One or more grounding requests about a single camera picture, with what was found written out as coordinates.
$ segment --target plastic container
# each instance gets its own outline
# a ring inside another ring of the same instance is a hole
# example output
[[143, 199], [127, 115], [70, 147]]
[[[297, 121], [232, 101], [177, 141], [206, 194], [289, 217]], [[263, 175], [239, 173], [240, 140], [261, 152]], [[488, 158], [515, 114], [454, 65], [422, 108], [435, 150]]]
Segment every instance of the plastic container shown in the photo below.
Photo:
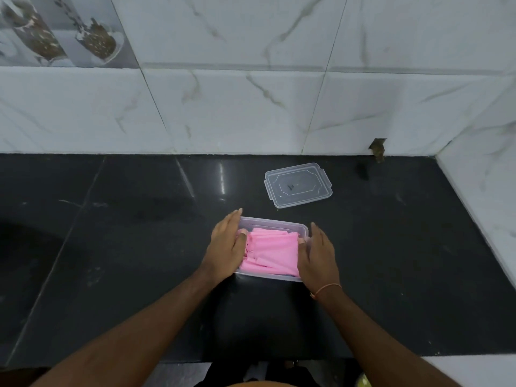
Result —
[[[253, 217], [240, 217], [240, 224], [238, 225], [238, 228], [245, 228], [249, 232], [251, 232], [253, 230], [253, 228], [264, 228], [266, 230], [287, 231], [289, 233], [297, 232], [300, 237], [302, 237], [304, 240], [308, 241], [308, 227], [304, 224], [290, 223], [287, 221], [255, 219]], [[274, 279], [274, 280], [301, 282], [301, 279], [299, 277], [294, 277], [293, 275], [249, 273], [246, 271], [240, 271], [240, 269], [237, 269], [235, 273], [241, 274], [241, 275], [251, 275], [253, 277], [270, 278], [270, 279]]]
[[264, 182], [269, 199], [276, 208], [319, 201], [333, 194], [325, 170], [317, 163], [267, 171]]

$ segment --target pink cloth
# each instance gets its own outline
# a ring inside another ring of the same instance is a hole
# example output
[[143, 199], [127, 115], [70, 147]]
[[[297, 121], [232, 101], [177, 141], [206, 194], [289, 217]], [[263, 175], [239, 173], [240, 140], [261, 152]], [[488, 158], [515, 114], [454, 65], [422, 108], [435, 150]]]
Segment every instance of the pink cloth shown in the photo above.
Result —
[[297, 232], [253, 228], [247, 235], [246, 251], [240, 269], [250, 273], [288, 274], [297, 270]]

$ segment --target black granite countertop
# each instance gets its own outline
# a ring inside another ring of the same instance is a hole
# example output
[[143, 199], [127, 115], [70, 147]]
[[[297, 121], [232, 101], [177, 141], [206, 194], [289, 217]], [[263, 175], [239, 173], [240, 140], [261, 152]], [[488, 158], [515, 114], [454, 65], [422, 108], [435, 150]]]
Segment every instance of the black granite countertop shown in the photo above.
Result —
[[[276, 209], [268, 170], [327, 200]], [[0, 155], [0, 364], [57, 363], [194, 271], [229, 211], [319, 224], [341, 283], [422, 356], [516, 352], [516, 292], [433, 158]], [[300, 283], [224, 281], [166, 361], [350, 357]]]

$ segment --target right hand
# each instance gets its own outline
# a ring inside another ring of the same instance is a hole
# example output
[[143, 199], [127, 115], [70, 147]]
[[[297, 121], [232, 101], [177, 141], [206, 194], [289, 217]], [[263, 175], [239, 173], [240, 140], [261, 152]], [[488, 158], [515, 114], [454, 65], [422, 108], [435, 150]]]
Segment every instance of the right hand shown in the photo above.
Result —
[[325, 285], [340, 284], [335, 249], [330, 239], [315, 223], [312, 223], [310, 256], [306, 250], [306, 243], [299, 244], [297, 268], [301, 280], [313, 294]]

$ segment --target white marble tile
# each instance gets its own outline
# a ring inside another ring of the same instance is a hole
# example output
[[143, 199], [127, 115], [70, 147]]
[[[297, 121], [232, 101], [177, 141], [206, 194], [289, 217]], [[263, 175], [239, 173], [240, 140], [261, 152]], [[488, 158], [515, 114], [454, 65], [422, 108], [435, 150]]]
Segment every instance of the white marble tile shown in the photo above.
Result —
[[513, 387], [516, 380], [516, 355], [426, 357], [462, 387]]
[[303, 153], [434, 155], [487, 108], [511, 77], [328, 72]]
[[300, 154], [319, 72], [144, 70], [178, 153]]
[[516, 0], [348, 0], [330, 71], [505, 71]]
[[438, 156], [516, 285], [516, 80]]
[[0, 149], [169, 152], [172, 143], [139, 70], [0, 68]]
[[113, 0], [142, 67], [324, 71], [346, 0]]

